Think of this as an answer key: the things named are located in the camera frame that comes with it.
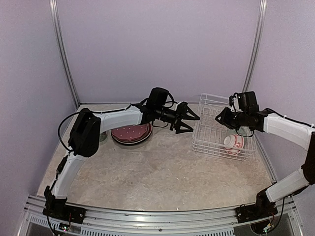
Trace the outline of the teal floral cup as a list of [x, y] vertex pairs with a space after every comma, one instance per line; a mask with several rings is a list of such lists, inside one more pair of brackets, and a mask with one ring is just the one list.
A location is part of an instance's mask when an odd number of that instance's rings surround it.
[[105, 132], [102, 132], [101, 134], [100, 134], [100, 137], [99, 137], [99, 142], [101, 143], [101, 142], [104, 142], [106, 139], [107, 139], [107, 137], [108, 137], [108, 135], [107, 135], [107, 132], [105, 131]]

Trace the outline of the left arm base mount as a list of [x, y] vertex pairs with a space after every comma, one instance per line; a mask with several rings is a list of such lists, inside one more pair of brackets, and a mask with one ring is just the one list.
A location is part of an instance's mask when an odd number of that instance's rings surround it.
[[50, 192], [45, 195], [43, 214], [48, 217], [67, 221], [70, 223], [83, 224], [86, 209], [67, 205], [67, 199], [56, 199]]

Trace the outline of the light green bowl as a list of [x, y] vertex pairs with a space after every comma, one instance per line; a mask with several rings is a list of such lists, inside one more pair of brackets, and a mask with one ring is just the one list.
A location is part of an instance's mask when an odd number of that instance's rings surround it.
[[237, 134], [238, 135], [241, 135], [241, 136], [246, 136], [247, 135], [247, 131], [244, 127], [240, 127], [239, 130], [237, 131]]

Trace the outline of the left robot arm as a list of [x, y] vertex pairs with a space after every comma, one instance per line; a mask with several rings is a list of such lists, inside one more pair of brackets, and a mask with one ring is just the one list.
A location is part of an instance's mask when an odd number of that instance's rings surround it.
[[63, 147], [67, 154], [60, 161], [55, 179], [44, 191], [43, 214], [63, 221], [83, 222], [86, 210], [66, 204], [68, 191], [84, 162], [99, 148], [101, 133], [129, 125], [144, 125], [155, 120], [166, 122], [176, 134], [192, 132], [193, 128], [185, 120], [199, 120], [187, 102], [173, 102], [175, 109], [166, 107], [172, 95], [164, 88], [153, 88], [149, 97], [126, 108], [109, 111], [91, 111], [84, 108], [75, 112], [76, 120], [69, 139]]

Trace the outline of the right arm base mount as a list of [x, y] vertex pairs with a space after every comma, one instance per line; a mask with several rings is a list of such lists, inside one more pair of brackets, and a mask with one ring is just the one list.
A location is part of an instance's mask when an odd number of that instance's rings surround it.
[[238, 223], [245, 223], [273, 216], [278, 213], [276, 204], [267, 197], [258, 196], [252, 205], [240, 205], [235, 209]]

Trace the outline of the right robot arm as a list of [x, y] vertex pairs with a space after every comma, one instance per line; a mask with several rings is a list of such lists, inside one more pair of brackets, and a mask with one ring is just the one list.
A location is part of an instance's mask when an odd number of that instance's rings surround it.
[[229, 107], [225, 107], [215, 120], [235, 131], [247, 127], [281, 137], [307, 151], [304, 164], [279, 182], [260, 191], [253, 205], [236, 208], [239, 222], [259, 219], [277, 214], [275, 204], [289, 195], [296, 195], [315, 183], [315, 127], [296, 121], [276, 111], [261, 110], [254, 91], [234, 93], [229, 97]]

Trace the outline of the red white small bowl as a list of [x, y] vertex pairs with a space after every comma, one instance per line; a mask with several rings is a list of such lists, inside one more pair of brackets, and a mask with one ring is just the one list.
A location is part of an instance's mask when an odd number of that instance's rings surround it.
[[231, 134], [225, 137], [223, 144], [224, 144], [224, 151], [227, 154], [236, 156], [243, 149], [245, 145], [245, 140], [244, 140], [244, 137], [240, 135]]

